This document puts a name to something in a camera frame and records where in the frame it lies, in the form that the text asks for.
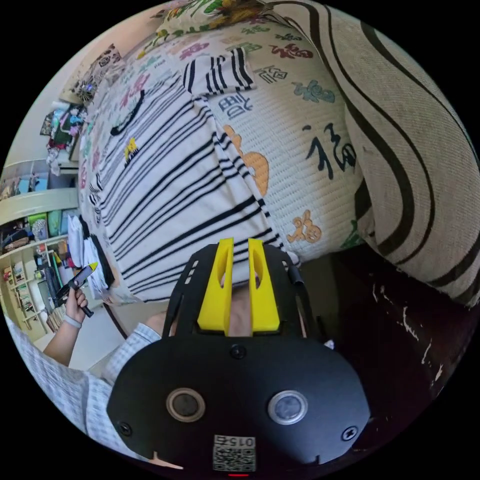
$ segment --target label sticker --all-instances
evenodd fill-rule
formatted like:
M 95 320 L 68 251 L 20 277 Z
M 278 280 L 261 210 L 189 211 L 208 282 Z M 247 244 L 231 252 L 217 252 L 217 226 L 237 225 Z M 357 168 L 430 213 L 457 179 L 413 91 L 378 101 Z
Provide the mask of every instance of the label sticker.
M 215 435 L 213 469 L 218 472 L 254 472 L 255 437 Z

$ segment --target person's hand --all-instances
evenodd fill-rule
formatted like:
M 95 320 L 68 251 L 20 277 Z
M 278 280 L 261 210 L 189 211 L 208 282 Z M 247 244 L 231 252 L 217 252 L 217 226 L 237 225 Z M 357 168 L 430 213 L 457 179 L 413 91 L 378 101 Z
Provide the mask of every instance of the person's hand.
M 164 325 L 165 325 L 165 318 L 167 316 L 167 312 L 157 313 L 156 315 L 152 315 L 146 322 L 145 325 L 150 327 L 152 330 L 157 332 L 160 336 L 164 333 Z M 171 325 L 170 329 L 170 336 L 175 335 L 175 331 L 177 330 L 177 320 L 175 319 Z
M 85 319 L 85 313 L 82 307 L 86 307 L 89 304 L 85 298 L 85 294 L 80 288 L 74 290 L 70 288 L 68 293 L 68 300 L 66 301 L 66 314 L 77 322 L 82 323 Z

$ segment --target black and white striped shirt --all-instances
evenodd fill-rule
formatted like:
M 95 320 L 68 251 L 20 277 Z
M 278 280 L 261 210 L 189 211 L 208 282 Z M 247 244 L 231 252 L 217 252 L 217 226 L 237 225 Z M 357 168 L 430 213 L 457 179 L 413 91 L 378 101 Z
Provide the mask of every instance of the black and white striped shirt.
M 94 188 L 121 275 L 141 300 L 162 301 L 194 252 L 233 238 L 233 282 L 244 282 L 249 238 L 284 248 L 207 102 L 256 87 L 245 51 L 200 56 L 150 85 L 134 116 L 112 131 Z

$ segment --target beige fabric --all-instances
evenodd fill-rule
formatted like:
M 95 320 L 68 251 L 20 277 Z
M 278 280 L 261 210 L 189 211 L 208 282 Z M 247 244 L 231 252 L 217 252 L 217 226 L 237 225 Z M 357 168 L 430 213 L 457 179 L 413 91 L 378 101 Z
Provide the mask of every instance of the beige fabric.
M 364 182 L 360 234 L 412 277 L 472 306 L 480 298 L 480 165 L 433 80 L 373 28 L 310 0 L 266 1 L 310 38 L 345 99 Z

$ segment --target plaid shirt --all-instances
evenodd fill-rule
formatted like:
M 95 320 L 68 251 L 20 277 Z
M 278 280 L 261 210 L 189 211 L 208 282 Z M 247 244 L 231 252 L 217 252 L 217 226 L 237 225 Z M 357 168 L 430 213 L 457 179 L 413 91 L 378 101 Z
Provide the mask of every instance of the plaid shirt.
M 98 378 L 88 371 L 74 370 L 46 356 L 9 318 L 13 341 L 33 378 L 52 403 L 84 434 L 99 444 L 139 460 L 147 458 L 126 447 L 107 415 L 112 386 L 125 363 L 142 348 L 161 337 L 140 323 L 117 348 Z

